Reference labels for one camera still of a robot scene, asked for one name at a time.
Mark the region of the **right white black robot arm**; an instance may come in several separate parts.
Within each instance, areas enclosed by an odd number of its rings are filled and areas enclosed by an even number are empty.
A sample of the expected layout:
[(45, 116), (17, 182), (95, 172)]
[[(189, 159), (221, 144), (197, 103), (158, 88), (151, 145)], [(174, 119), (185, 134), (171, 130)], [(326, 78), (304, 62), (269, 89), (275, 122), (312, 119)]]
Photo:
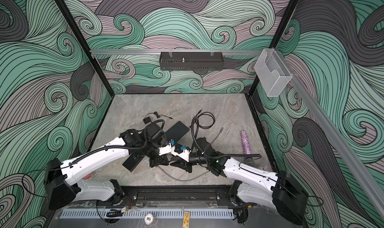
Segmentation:
[(188, 131), (184, 124), (179, 124), (166, 132), (174, 159), (172, 166), (191, 173), (193, 166), (205, 165), (213, 175), (234, 180), (228, 195), (236, 205), (261, 205), (277, 211), (292, 224), (309, 226), (306, 221), (309, 194), (293, 175), (285, 171), (266, 172), (236, 160), (234, 155), (225, 156), (214, 150), (204, 137), (194, 138), (192, 148), (179, 144)]

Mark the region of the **black network switch box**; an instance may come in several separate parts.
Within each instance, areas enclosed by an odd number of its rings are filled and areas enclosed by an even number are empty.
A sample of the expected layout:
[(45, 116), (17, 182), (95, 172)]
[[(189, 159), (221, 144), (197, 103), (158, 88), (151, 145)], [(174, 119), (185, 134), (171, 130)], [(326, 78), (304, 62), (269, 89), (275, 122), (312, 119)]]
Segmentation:
[(132, 173), (134, 169), (138, 166), (138, 164), (143, 160), (143, 158), (143, 155), (132, 154), (122, 165)]

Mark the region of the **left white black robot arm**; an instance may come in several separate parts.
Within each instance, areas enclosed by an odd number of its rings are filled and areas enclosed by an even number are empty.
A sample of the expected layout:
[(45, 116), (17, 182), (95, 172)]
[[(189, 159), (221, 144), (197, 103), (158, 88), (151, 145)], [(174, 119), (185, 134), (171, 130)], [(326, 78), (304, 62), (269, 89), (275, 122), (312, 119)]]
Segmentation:
[(75, 201), (118, 204), (124, 193), (116, 180), (86, 182), (84, 177), (135, 151), (164, 158), (175, 144), (154, 121), (141, 131), (128, 129), (109, 143), (78, 157), (65, 161), (54, 158), (47, 163), (44, 178), (49, 210), (63, 208)]

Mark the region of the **dark grey box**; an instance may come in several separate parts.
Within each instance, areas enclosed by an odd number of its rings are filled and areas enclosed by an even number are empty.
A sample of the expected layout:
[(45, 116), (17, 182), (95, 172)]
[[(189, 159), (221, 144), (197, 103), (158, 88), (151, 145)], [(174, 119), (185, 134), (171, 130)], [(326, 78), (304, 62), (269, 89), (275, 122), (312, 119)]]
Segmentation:
[(181, 121), (178, 121), (165, 132), (165, 135), (167, 137), (167, 141), (174, 140), (175, 142), (179, 142), (179, 140), (183, 138), (189, 131), (190, 129), (185, 124), (183, 124)]

